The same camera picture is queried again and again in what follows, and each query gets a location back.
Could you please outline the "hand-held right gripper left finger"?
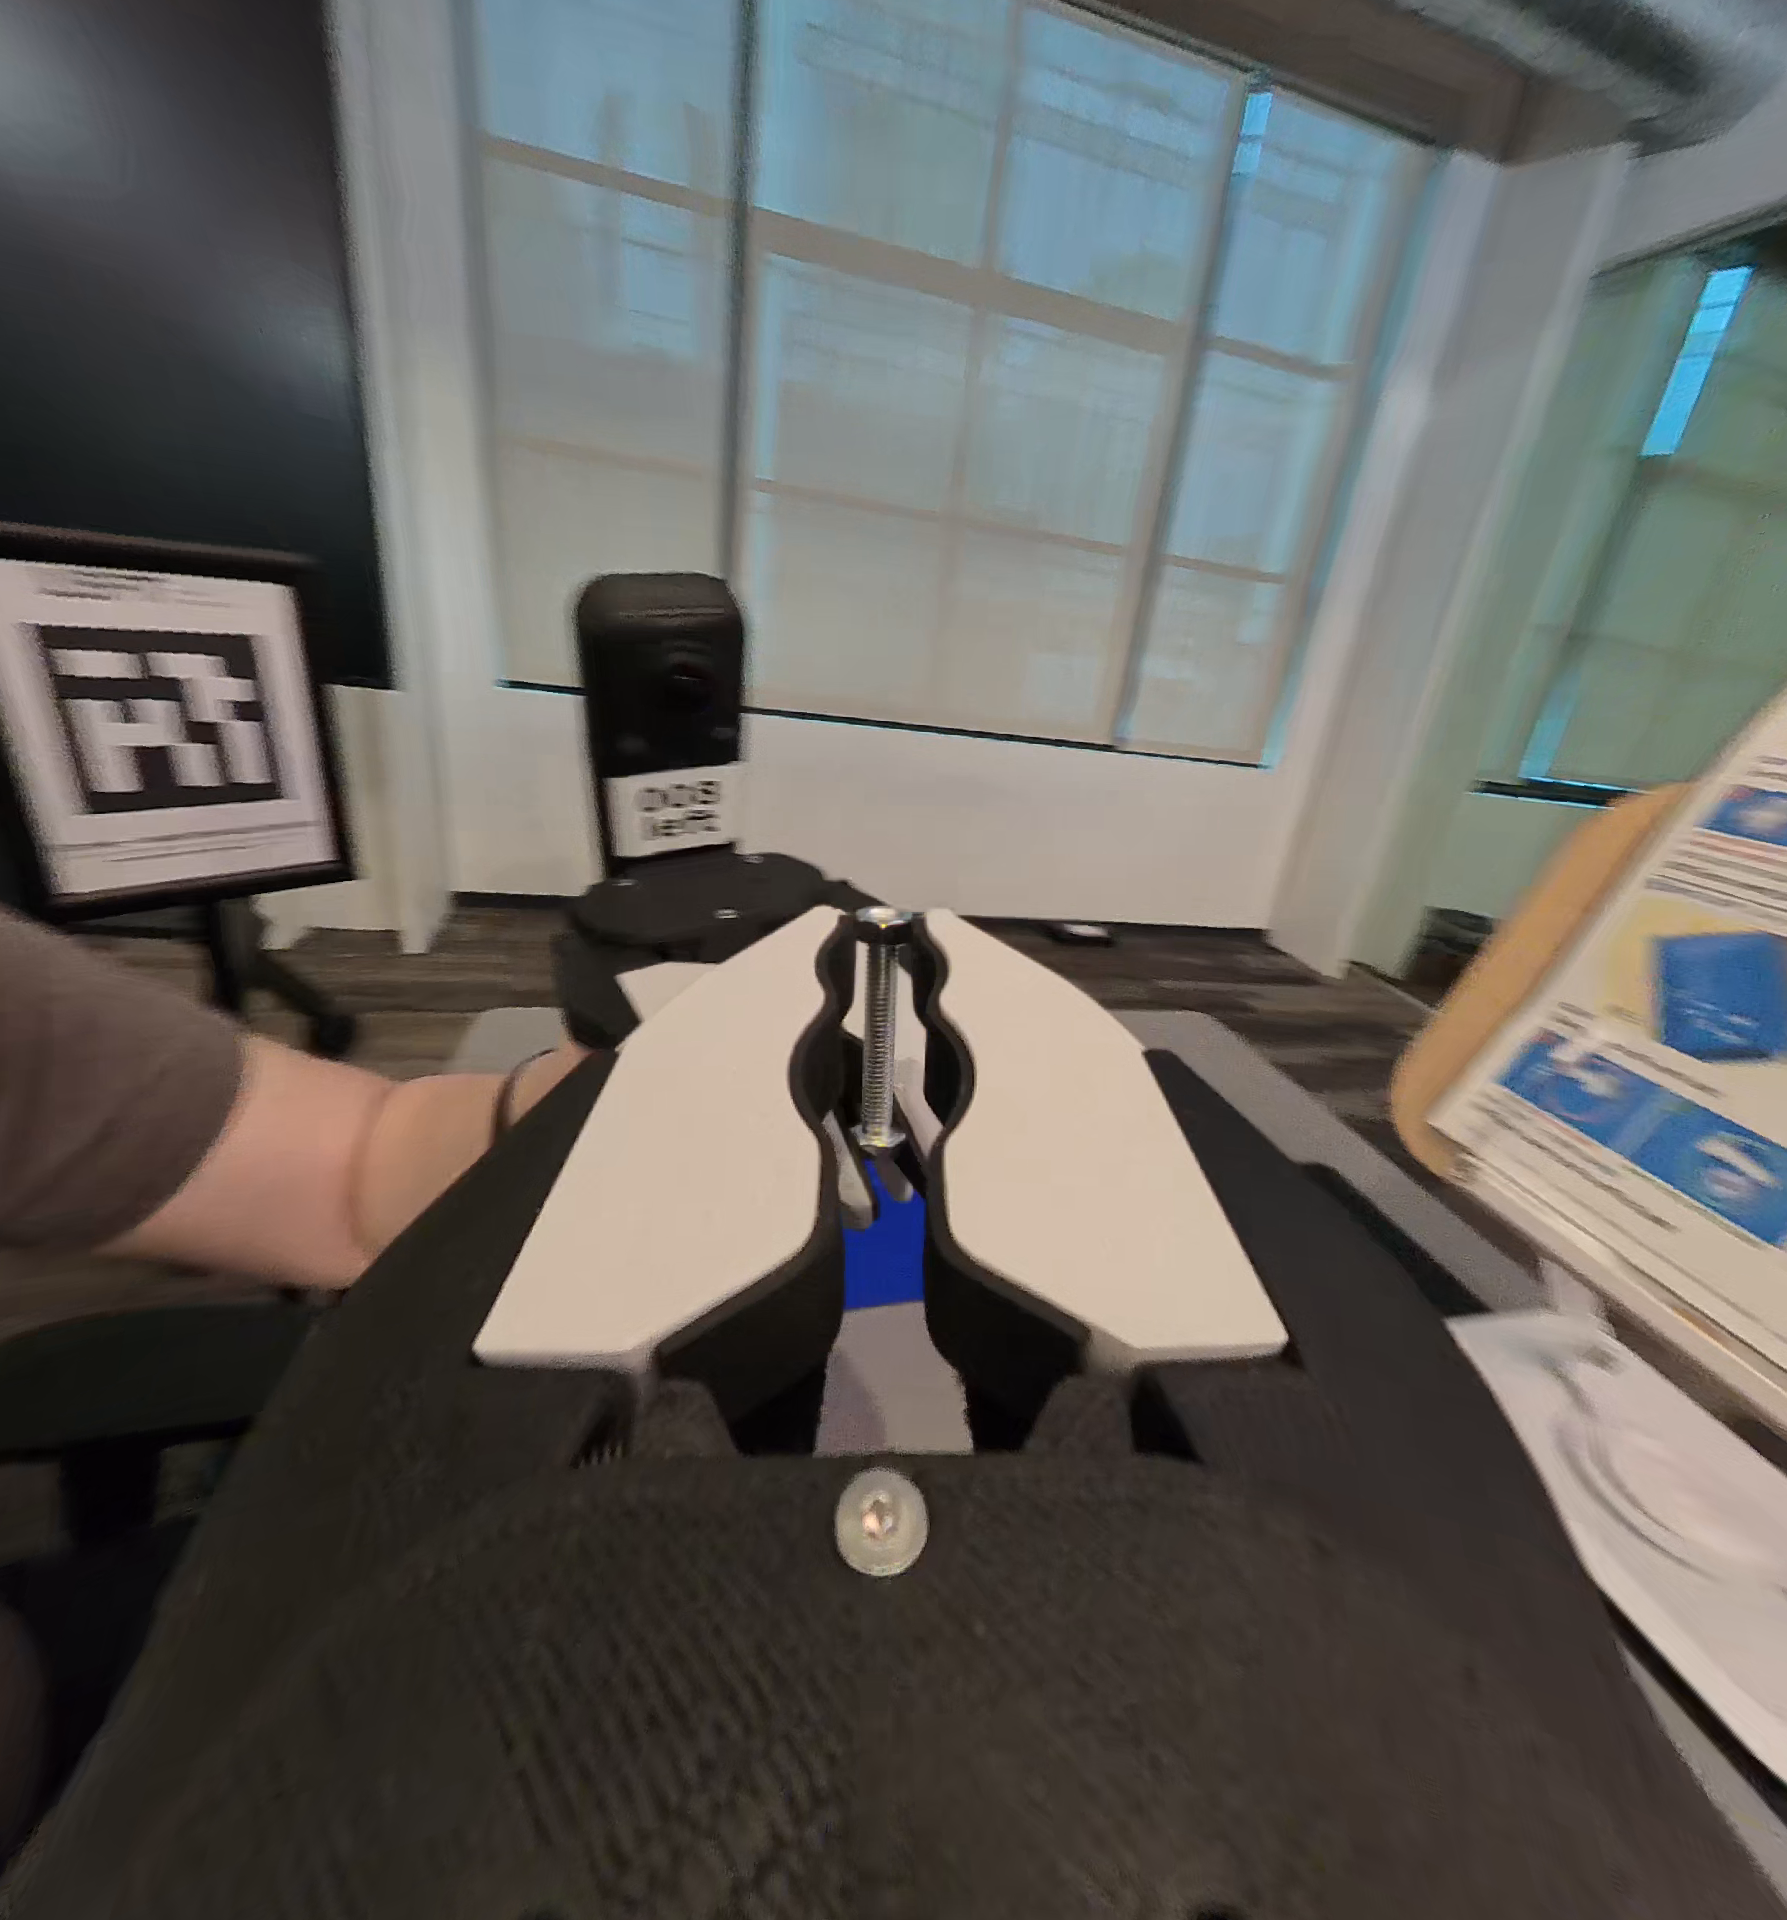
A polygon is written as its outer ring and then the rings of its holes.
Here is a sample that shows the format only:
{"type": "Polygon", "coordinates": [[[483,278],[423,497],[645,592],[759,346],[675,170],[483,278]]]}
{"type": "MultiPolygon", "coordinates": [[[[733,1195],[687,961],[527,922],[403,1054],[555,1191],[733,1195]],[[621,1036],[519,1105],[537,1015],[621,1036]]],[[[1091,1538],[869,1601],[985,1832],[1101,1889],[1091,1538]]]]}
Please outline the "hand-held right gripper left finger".
{"type": "Polygon", "coordinates": [[[489,1368],[811,1374],[835,1338],[853,937],[815,907],[619,1044],[473,1338],[489,1368]]]}

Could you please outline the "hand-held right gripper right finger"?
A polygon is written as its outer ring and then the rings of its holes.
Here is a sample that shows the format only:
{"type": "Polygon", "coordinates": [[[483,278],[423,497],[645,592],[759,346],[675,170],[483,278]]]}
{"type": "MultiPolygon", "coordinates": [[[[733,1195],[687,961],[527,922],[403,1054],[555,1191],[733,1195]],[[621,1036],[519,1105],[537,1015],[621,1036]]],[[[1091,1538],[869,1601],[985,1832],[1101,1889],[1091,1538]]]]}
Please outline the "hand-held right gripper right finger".
{"type": "Polygon", "coordinates": [[[1281,1357],[1289,1333],[1121,1020],[943,908],[913,952],[935,968],[929,1041],[961,1072],[927,1095],[943,1255],[1085,1370],[1281,1357]]]}

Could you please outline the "silver threaded bolt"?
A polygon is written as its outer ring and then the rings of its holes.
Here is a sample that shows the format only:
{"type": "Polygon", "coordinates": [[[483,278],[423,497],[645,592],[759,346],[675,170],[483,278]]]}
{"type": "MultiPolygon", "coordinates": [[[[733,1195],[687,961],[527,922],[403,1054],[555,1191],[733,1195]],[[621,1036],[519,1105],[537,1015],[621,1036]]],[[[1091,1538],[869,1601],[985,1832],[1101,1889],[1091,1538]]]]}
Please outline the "silver threaded bolt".
{"type": "Polygon", "coordinates": [[[855,912],[861,967],[861,1060],[855,1139],[863,1154],[893,1156],[905,1140],[897,1113],[899,992],[911,914],[885,904],[855,912]]]}

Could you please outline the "blue plastic bin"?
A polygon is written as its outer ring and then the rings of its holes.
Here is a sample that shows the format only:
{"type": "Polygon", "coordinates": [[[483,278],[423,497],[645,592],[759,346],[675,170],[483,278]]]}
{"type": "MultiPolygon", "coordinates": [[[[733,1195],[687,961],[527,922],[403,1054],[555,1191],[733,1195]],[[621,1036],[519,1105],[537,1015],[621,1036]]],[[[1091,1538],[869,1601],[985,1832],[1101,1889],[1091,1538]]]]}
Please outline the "blue plastic bin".
{"type": "Polygon", "coordinates": [[[917,1192],[893,1196],[869,1183],[869,1226],[843,1232],[845,1315],[917,1307],[925,1290],[927,1207],[917,1192]]]}

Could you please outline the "person's left forearm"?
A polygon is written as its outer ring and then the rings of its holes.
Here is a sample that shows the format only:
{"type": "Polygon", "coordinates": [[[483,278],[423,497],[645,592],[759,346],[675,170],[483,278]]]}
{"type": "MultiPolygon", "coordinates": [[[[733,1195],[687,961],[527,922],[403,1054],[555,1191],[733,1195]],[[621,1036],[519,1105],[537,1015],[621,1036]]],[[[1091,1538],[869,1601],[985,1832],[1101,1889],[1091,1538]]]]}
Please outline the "person's left forearm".
{"type": "MultiPolygon", "coordinates": [[[[587,1056],[561,1047],[557,1085],[587,1056]]],[[[503,1074],[397,1082],[261,1036],[239,1058],[233,1109],[193,1174],[99,1258],[341,1290],[497,1142],[503,1074]]]]}

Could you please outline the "black wristband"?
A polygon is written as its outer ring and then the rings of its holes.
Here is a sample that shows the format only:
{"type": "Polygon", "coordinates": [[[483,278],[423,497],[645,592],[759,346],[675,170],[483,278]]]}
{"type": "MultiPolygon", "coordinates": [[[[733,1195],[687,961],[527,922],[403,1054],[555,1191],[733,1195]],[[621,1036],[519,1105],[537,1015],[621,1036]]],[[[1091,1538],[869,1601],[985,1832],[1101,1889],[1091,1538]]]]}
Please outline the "black wristband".
{"type": "Polygon", "coordinates": [[[565,1074],[565,1049],[545,1049],[517,1062],[499,1082],[489,1140],[507,1135],[565,1074]]]}

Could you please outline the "large grid window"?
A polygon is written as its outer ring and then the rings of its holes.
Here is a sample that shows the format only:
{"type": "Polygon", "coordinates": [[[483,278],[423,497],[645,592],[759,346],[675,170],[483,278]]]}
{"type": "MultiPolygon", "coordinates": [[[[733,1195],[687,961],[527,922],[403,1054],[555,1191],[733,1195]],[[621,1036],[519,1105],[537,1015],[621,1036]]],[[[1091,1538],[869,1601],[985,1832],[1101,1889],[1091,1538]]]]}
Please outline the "large grid window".
{"type": "Polygon", "coordinates": [[[463,5],[499,673],[1273,765],[1439,157],[1067,5],[463,5]]]}

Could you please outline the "framed marker sign on stand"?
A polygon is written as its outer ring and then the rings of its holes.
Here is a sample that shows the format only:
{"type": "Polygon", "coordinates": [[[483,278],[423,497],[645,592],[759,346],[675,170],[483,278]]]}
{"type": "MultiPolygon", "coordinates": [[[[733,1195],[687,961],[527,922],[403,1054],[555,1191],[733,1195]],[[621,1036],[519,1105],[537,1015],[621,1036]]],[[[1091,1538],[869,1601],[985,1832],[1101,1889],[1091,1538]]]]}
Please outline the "framed marker sign on stand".
{"type": "Polygon", "coordinates": [[[0,904],[173,919],[157,937],[193,931],[215,1007],[277,998],[339,1060],[355,1018],[257,908],[355,877],[321,630],[303,557],[0,523],[0,904]]]}

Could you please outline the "wooden clipboard with instruction sheet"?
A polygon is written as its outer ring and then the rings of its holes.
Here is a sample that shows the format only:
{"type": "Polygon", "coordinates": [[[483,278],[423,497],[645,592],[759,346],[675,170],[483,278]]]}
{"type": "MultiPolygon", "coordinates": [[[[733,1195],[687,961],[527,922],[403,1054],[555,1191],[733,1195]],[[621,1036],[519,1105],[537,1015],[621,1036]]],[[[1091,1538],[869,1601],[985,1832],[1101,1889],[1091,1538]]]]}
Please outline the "wooden clipboard with instruction sheet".
{"type": "Polygon", "coordinates": [[[1405,1050],[1411,1156],[1787,1445],[1787,685],[1597,811],[1405,1050]]]}

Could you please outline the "large black monitor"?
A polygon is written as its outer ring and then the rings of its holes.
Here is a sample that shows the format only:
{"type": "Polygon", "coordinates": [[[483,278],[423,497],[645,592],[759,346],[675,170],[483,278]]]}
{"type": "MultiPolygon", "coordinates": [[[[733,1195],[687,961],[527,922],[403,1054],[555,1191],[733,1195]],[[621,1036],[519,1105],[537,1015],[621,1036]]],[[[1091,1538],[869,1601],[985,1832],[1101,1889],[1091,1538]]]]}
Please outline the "large black monitor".
{"type": "Polygon", "coordinates": [[[271,550],[391,686],[315,2],[0,2],[0,523],[271,550]]]}

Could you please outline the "white flat board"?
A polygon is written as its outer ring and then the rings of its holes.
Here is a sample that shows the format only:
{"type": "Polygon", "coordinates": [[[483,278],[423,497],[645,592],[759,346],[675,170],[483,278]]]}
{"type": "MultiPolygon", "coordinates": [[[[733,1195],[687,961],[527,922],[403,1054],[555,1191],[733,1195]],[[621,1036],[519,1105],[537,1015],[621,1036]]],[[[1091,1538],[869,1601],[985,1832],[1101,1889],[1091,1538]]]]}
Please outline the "white flat board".
{"type": "Polygon", "coordinates": [[[1601,1597],[1787,1788],[1787,1476],[1595,1322],[1447,1322],[1601,1597]]]}

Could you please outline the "green tinted side window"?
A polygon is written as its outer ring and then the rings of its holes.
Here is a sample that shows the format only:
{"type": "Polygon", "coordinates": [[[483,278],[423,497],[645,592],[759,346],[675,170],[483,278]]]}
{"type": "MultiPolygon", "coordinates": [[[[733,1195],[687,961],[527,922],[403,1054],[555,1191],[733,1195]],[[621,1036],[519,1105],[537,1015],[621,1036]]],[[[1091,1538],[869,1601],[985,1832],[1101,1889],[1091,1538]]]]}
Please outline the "green tinted side window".
{"type": "Polygon", "coordinates": [[[1787,220],[1591,282],[1479,637],[1501,799],[1689,779],[1787,680],[1787,220]]]}

